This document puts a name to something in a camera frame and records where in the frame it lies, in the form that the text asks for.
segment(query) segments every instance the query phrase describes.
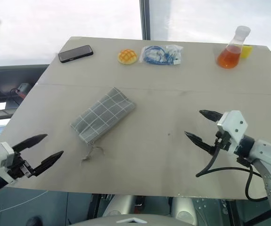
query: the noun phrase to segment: white tabletop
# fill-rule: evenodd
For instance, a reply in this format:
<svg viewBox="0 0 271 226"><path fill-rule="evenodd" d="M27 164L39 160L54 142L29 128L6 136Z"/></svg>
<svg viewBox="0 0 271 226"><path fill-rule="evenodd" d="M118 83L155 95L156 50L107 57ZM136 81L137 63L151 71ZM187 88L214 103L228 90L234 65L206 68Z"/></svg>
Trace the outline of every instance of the white tabletop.
<svg viewBox="0 0 271 226"><path fill-rule="evenodd" d="M0 141L14 145L47 133L40 144L22 152L33 167L52 153L64 151L50 169L38 177L21 179L15 187L245 199L245 172L195 177L211 156L184 131L212 145L215 123L198 111L237 109L248 122L247 135L271 142L271 53L266 47L254 47L250 58L237 68L224 70L214 63L215 44L177 43L185 48L177 66L117 62L120 49L139 53L142 46L159 44L154 41L71 38L64 48L85 44L91 45L94 55L66 64L56 57L0 135ZM194 50L202 48L205 52L199 58ZM105 155L96 151L90 161L81 163L88 148L70 123L112 86L137 107L97 142ZM214 166L240 165L235 155L221 151ZM255 198L266 195L261 179L253 179L250 194Z"/></svg>

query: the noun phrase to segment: gray plaid cloth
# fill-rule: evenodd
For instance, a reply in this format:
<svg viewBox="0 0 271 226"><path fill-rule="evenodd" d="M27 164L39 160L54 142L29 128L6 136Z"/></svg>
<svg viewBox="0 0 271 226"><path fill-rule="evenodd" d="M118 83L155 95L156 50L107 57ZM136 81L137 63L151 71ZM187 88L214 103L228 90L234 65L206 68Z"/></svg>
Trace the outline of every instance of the gray plaid cloth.
<svg viewBox="0 0 271 226"><path fill-rule="evenodd" d="M87 145L92 145L134 108L135 103L113 87L102 99L81 114L71 126Z"/></svg>

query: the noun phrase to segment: flask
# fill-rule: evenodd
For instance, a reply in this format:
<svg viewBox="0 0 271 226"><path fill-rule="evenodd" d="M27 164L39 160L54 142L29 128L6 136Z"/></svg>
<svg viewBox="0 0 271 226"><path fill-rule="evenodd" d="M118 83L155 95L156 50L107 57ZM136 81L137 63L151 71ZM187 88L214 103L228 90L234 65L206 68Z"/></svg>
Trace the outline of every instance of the flask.
<svg viewBox="0 0 271 226"><path fill-rule="evenodd" d="M235 31L234 38L217 58L217 64L223 68L237 66L245 38L249 35L250 28L239 26Z"/></svg>

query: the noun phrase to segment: smartphone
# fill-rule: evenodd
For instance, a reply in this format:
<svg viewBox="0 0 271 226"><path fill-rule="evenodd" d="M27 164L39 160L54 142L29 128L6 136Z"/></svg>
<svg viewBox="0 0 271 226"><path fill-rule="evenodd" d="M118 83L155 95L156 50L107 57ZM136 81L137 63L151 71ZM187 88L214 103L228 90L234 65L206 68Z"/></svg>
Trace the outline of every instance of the smartphone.
<svg viewBox="0 0 271 226"><path fill-rule="evenodd" d="M87 57L93 54L90 45L81 46L58 54L59 60L62 63L72 61L81 57Z"/></svg>

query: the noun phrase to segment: plastic bag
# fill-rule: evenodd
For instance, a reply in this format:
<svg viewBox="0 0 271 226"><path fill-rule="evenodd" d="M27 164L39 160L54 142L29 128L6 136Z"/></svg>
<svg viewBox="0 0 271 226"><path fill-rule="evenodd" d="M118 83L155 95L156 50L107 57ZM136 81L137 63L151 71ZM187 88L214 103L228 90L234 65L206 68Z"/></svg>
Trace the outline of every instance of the plastic bag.
<svg viewBox="0 0 271 226"><path fill-rule="evenodd" d="M179 65L183 47L177 45L145 46L141 50L139 62L152 65Z"/></svg>

